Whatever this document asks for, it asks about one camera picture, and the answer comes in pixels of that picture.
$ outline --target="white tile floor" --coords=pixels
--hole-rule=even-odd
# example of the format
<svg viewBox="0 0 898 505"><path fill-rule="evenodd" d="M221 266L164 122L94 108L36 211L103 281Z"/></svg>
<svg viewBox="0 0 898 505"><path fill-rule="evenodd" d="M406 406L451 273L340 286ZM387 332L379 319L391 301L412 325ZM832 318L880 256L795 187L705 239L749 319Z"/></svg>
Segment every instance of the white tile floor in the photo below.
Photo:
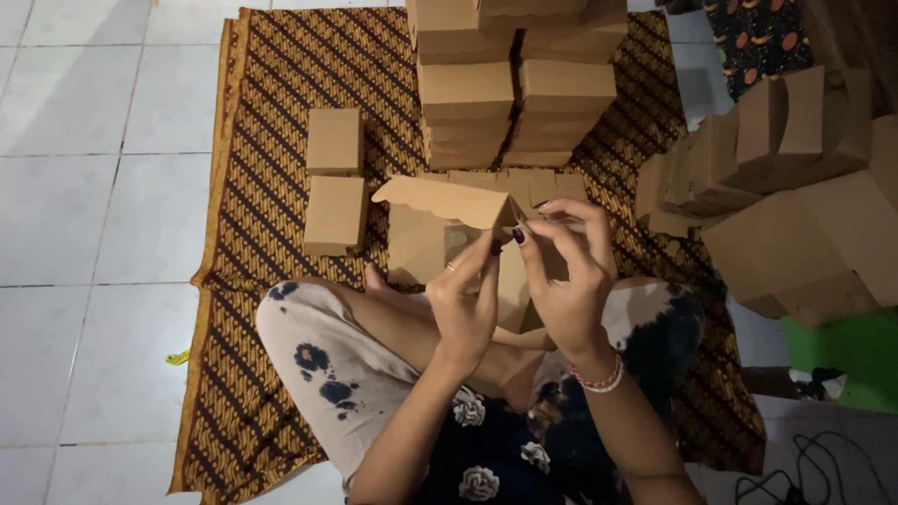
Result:
<svg viewBox="0 0 898 505"><path fill-rule="evenodd" d="M198 503L164 496L187 370L163 359L193 331L221 21L272 2L403 4L0 2L0 505ZM671 32L695 126L729 107L717 51L701 13ZM778 325L731 308L744 362L783 363ZM898 474L894 418L759 404L769 468L794 467L788 434L833 427ZM877 503L862 461L849 461L850 496ZM733 502L735 475L690 472L710 502ZM253 503L342 503L339 476L306 468Z"/></svg>

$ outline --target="red and white bracelet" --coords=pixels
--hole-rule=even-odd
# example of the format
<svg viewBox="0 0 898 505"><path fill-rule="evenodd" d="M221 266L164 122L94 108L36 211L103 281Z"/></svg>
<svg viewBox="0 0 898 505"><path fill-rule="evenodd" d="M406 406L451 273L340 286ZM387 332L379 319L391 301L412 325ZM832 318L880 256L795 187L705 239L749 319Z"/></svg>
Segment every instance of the red and white bracelet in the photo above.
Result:
<svg viewBox="0 0 898 505"><path fill-rule="evenodd" d="M568 368L570 368L574 377L577 378L577 382L579 382L584 389L588 389L593 393L609 393L610 391L613 391L614 388L621 383L621 378L623 377L623 361L621 360L621 354L617 350L614 351L614 373L611 377L608 377L602 382L589 382L583 380L577 372L577 369L574 368L574 365L571 365L570 363L568 363Z"/></svg>

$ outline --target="black cable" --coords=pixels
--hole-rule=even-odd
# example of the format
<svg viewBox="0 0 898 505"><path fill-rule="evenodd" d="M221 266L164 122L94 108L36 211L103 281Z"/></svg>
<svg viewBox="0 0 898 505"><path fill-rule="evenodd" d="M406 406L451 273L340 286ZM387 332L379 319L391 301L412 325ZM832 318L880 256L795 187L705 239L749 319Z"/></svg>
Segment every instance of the black cable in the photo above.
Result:
<svg viewBox="0 0 898 505"><path fill-rule="evenodd" d="M771 496L771 498L776 500L777 505L829 505L830 498L832 497L832 484L830 483L830 479L827 476L826 472L817 464L816 461L813 460L813 458L811 458L807 454L807 451L811 446L817 446L820 449L822 449L823 452L825 452L826 455L832 461L832 465L836 469L836 482L839 485L839 497L841 498L841 503L842 503L842 505L847 505L847 502L845 501L845 486L844 486L844 482L842 481L842 474L841 474L841 469L839 468L839 461L832 454L830 449L826 448L823 444L821 444L820 442L817 441L817 440L821 439L823 436L834 436L839 439L843 439L843 440L849 442L857 450L859 450L860 453L863 454L864 457L867 459L867 467L869 468L870 472L873 474L873 478L876 479L876 485L879 487L879 492L883 495L883 497L885 497L885 502L888 505L894 505L894 502L892 501L891 498L889 498L888 492L886 492L886 490L885 490L885 486L883 486L882 480L879 478L879 473L876 471L876 466L873 464L873 458L870 457L869 453L866 450L864 450L864 448L862 448L860 445L858 445L857 442L855 442L852 439L849 439L848 437L846 437L840 433L836 433L835 431L821 431L820 433L817 433L816 435L814 435L811 438L809 438L805 435L795 435L794 437L792 437L792 443L795 444L795 446L798 448L798 458L796 459L796 468L798 471L798 486L795 486L795 483L792 482L791 477L789 477L788 474L783 470L776 470L773 473L771 473L771 474L767 475L766 477L764 477L763 479L761 479L761 481L757 482L757 483L748 477L740 477L735 482L735 505L739 505L739 503L742 501L743 498L745 498L745 496L747 496L753 492L756 492L759 489L761 491L766 492L767 494L769 494ZM804 475L802 474L802 470L801 470L801 463L802 463L802 460L805 458L807 459L807 461L809 461L811 463L811 465L814 466L814 468L817 469L817 472L820 473L820 475L823 478L823 481L826 483L826 496L823 498L823 501L820 503L813 503L813 504L808 503L805 499L805 479L804 479ZM770 480L772 480L774 477L776 477L778 475L782 475L782 476L786 477L786 480L788 482L788 491L786 493L785 498L780 498L779 496L770 492L770 490L768 490L766 487L764 487L765 484L767 484ZM746 483L746 482L748 482L749 484L752 485L751 488L749 488L746 491L740 491L742 489L742 484Z"/></svg>

